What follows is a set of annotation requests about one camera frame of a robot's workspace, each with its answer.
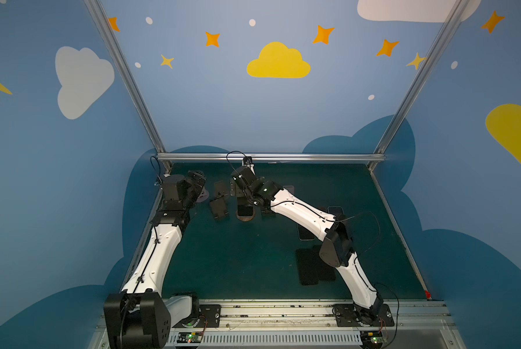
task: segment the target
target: black cable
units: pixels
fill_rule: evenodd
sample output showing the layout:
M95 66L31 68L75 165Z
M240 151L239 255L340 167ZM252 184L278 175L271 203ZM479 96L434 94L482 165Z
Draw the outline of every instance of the black cable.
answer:
M396 321L395 321L395 335L392 336L392 339L389 343L387 343L385 346L381 347L381 349L385 349L386 347L388 347L389 345L391 345L394 341L395 341L395 338L396 338L396 333L398 332L398 311L400 310L400 300L398 299L398 296L396 295L396 293L394 293L390 287L388 287L387 285L383 284L383 283L375 283L376 285L381 285L381 286L384 286L386 287L396 298Z
M302 204L302 203L300 203L300 202L297 202L297 201L293 201L293 200L285 200L285 201L281 201L281 202L279 202L278 204L276 204L276 205L272 205L272 206L270 206L270 207L271 207L271 208L272 208L272 207L276 207L276 206L278 206L278 205L280 205L280 204L284 204L284 203L286 203L286 202L291 202L292 204L298 204L298 205L301 205L301 206L305 207L306 209L308 209L309 211L311 211L312 213L315 213L317 216L319 216L320 219L322 219L322 220L326 220L327 222L332 222L332 223L345 222L346 220L351 220L352 218L355 218L355 217L357 217L357 216L359 216L359 215L361 214L361 213L358 213L358 214L356 214L356 215L354 215L354 216L351 216L351 217L345 218L345 219L343 219L343 220L329 220L329 219L327 219L327 218L321 216L319 213L316 213L315 211L313 211L309 206L304 205L304 204Z
M226 160L228 161L228 164L231 166L231 168L233 169L234 172L235 172L235 167L233 167L233 165L229 161L228 157L229 157L230 154L233 154L235 152L240 152L243 155L243 157L247 157L242 151L239 151L239 150L230 151L229 153L226 154Z
M155 169L154 163L152 162L152 158L156 159L156 163L158 163L158 170ZM154 172L156 172L156 177L158 177L159 184L162 184L162 183L163 183L163 180L162 180L162 178L160 177L161 174L162 174L162 166L159 164L159 160L158 160L158 158L155 157L154 155L152 155L152 156L150 157L150 164L152 165L152 168L154 169Z
M158 244L159 244L158 231L156 230L155 226L154 226L154 233L155 233L154 248L152 249L152 253L148 257L148 261L146 261L146 264L144 265L144 269L142 269L142 273L137 278L137 285L135 286L131 295L133 295L137 291L138 285L141 282L144 282L142 277L144 276L144 272L146 271L146 268L148 267L148 263L150 263L150 260L152 259L152 256L154 255L156 246L158 246ZM125 322L126 313L129 311L129 303L132 303L133 300L134 300L133 297L129 297L129 299L125 302L125 305L123 306L123 310L121 310L123 312L123 318L121 319L121 333L119 334L119 341L120 341L121 349L123 349L123 324Z
M237 170L235 169L235 167L233 167L233 165L231 164L231 162L229 161L229 158L228 158L230 154L235 153L235 152L241 153L243 155L243 157L247 157L247 156L245 155L245 153L243 153L242 151L239 151L239 150L233 150L226 154L226 160L228 161L228 164L231 166L231 168L233 169L234 172L237 172ZM245 182L245 184L247 186L250 186L250 183L247 183L245 177L243 177L243 181ZM247 197L247 193L244 190L242 190L242 192L243 192L243 195L245 195L245 199L247 199L247 201L249 201L249 202L253 201L252 199L249 199L249 197Z
M371 213L371 215L373 216L373 218L375 218L375 222L377 223L377 227L379 229L379 234L377 234L377 238L375 239L375 241L373 241L373 243L371 244L370 247L366 248L365 250L361 251L359 254L356 255L356 257L354 258L354 267L355 267L355 270L358 272L358 276L360 279L362 279L363 283L365 284L365 286L369 289L369 291L372 291L372 292L377 292L377 290L372 290L369 285L365 282L365 280L362 278L362 275L359 273L359 270L358 270L358 266L355 264L355 261L358 260L358 258L364 254L365 252L369 251L371 248L373 248L377 242L379 241L379 239L381 238L381 225L379 224L379 220L377 219L377 216L371 212L371 211L363 211L362 213L358 213L357 216L359 216L360 214L363 214L363 213Z

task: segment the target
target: white cloud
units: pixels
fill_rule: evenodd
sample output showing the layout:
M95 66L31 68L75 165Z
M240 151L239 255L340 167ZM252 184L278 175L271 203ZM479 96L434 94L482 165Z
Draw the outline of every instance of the white cloud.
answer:
M61 47L55 56L56 75L61 82L57 101L68 119L80 117L113 83L115 72L109 61L92 50Z
M481 0L470 0L462 20L470 17ZM444 22L456 0L359 0L358 13L370 21Z

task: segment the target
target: dark blue cloud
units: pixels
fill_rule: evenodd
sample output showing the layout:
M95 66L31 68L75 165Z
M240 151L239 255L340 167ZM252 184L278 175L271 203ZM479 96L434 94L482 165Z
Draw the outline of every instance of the dark blue cloud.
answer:
M227 153L228 151L222 148L213 147L210 145L192 145L190 147L183 147L172 152L223 152Z
M347 136L323 136L309 142L303 149L306 154L368 154L377 147L384 130L391 122L392 115L375 120L355 133Z
M152 210L158 187L146 151L132 168L123 205L123 258L103 285L85 285L50 295L0 326L1 348L86 348L110 293L118 292ZM2 290L14 297L15 290Z
M414 204L401 191L415 158L408 121L400 126L386 155L375 174L432 297L445 300L468 348L514 347L515 337L503 333L509 323L518 324L521 333L521 269L469 235L446 229L422 231Z

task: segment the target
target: mounting plate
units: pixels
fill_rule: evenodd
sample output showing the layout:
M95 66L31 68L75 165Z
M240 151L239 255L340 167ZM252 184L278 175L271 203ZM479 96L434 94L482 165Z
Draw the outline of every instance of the mounting plate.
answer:
M206 320L208 320L207 328L218 328L220 327L220 304L200 304L199 306L199 316L204 316ZM179 321L173 328L187 328L190 330L202 330L204 327L204 318L199 317L199 321L192 328L188 328L183 326L181 321Z
M355 320L355 305L350 304L334 304L333 310L334 318L336 319L336 325L338 327L362 327L362 325ZM381 310L379 311L379 316L375 322L373 322L373 327L380 327L381 322L379 318L383 319L384 326L393 327L395 325L395 321L392 318L392 313L387 304L383 304L381 306Z

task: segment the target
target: yellow cloud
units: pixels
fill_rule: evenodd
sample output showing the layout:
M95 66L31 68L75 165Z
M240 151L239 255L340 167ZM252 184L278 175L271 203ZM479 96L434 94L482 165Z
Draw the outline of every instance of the yellow cloud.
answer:
M495 140L521 163L521 106L498 106L486 118L486 127Z
M301 53L289 49L281 42L271 42L263 47L258 59L247 65L247 73L255 78L303 78L311 71Z

